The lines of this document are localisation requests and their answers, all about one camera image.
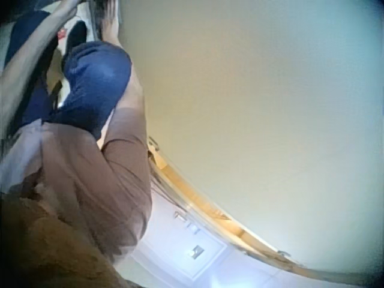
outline hand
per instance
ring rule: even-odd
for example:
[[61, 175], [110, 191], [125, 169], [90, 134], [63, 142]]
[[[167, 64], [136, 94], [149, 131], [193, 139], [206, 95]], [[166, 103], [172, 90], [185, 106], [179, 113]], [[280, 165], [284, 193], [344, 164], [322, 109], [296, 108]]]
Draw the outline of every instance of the hand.
[[76, 15], [77, 5], [81, 1], [82, 0], [62, 0], [54, 10], [53, 15], [58, 15], [59, 17], [64, 17], [69, 20]]
[[119, 20], [117, 6], [117, 0], [107, 0], [107, 7], [105, 9], [104, 18], [101, 22], [102, 38], [104, 41], [112, 44], [119, 42]]

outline blue jeans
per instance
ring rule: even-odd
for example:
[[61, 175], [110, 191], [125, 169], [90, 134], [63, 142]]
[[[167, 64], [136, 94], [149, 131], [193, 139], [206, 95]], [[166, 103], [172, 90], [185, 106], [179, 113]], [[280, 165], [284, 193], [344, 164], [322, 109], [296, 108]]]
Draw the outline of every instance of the blue jeans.
[[[16, 22], [6, 64], [48, 15], [47, 12], [35, 11]], [[101, 41], [75, 47], [64, 58], [63, 72], [71, 92], [55, 112], [47, 91], [46, 73], [57, 45], [58, 39], [55, 37], [40, 58], [10, 131], [15, 132], [21, 126], [41, 118], [47, 122], [84, 129], [98, 140], [101, 129], [127, 87], [131, 76], [131, 59], [121, 48]]]

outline wooden trim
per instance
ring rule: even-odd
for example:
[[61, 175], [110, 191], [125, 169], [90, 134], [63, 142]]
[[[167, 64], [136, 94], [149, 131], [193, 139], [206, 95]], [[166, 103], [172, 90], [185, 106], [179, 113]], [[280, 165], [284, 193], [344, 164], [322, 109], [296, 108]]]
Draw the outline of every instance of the wooden trim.
[[[303, 268], [297, 263], [278, 254], [277, 251], [253, 237], [244, 229], [239, 233], [232, 233], [230, 229], [226, 229], [218, 221], [210, 217], [206, 209], [199, 205], [198, 202], [201, 201], [201, 199], [207, 201], [203, 196], [193, 191], [198, 201], [192, 201], [191, 195], [188, 195], [188, 193], [191, 194], [192, 188], [167, 163], [166, 165], [164, 165], [164, 163], [165, 161], [162, 159], [162, 169], [157, 167], [156, 163], [153, 162], [151, 162], [151, 166], [155, 178], [163, 186], [168, 196], [189, 210], [189, 212], [193, 212], [195, 215], [197, 214], [200, 222], [204, 224], [210, 232], [220, 235], [228, 243], [243, 251], [248, 256], [278, 269], [316, 280], [363, 286], [372, 279], [373, 275], [370, 274], [325, 272]], [[190, 191], [186, 194], [184, 193], [184, 189]], [[217, 209], [213, 203], [207, 201], [206, 204], [206, 207]]]

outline shoe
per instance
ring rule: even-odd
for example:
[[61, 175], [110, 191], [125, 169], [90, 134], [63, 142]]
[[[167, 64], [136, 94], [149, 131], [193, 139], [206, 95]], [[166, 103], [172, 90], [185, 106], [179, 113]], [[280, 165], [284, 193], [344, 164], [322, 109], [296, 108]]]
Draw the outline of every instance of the shoe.
[[84, 21], [78, 21], [72, 28], [67, 37], [67, 46], [65, 48], [65, 55], [61, 62], [61, 69], [64, 70], [65, 61], [72, 50], [80, 44], [86, 43], [86, 25]]

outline pink shirt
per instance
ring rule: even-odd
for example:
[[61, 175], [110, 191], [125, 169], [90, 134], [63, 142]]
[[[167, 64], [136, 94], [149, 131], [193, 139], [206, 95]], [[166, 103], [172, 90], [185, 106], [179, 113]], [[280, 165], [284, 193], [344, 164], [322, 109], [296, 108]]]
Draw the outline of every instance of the pink shirt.
[[101, 150], [87, 131], [41, 120], [17, 135], [1, 163], [3, 193], [39, 173], [41, 202], [112, 262], [137, 245], [152, 208], [143, 114], [117, 110]]

